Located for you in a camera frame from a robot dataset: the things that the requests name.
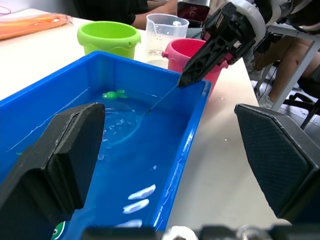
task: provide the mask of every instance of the table surface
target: table surface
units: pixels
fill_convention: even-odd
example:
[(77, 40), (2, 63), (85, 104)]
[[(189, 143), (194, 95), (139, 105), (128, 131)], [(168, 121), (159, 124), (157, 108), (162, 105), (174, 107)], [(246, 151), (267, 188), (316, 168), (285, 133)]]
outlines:
[[(43, 14), (27, 9), (11, 17)], [(88, 22), (0, 41), (0, 100), (33, 84), (84, 55), (78, 27)], [(144, 61), (145, 32), (135, 59)], [(234, 108), (237, 103), (257, 106), (244, 62), (221, 72), (194, 139), (168, 226), (200, 228), (224, 224), (269, 227), (277, 219), (251, 171)]]

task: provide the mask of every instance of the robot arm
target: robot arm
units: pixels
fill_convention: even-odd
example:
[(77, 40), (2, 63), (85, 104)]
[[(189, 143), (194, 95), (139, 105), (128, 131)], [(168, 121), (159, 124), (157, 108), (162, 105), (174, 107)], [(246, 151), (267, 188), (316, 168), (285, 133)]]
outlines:
[(238, 61), (280, 19), (300, 31), (320, 32), (319, 0), (216, 0), (218, 10), (204, 23), (206, 43), (185, 65), (179, 87), (199, 82), (216, 65)]

